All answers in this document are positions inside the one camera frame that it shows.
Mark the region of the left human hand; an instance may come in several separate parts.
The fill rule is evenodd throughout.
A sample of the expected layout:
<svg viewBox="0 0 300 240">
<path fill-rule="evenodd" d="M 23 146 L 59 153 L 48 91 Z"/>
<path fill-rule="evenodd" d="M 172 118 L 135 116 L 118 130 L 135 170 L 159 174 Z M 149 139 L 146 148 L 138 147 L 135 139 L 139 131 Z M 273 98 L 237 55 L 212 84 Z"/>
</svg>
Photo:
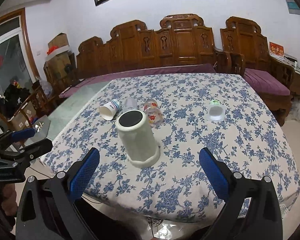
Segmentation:
<svg viewBox="0 0 300 240">
<path fill-rule="evenodd" d="M 15 216 L 17 214 L 18 205 L 16 202 L 17 192 L 15 184 L 6 184 L 1 188 L 0 196 L 2 196 L 1 207 L 7 216 Z"/>
</svg>

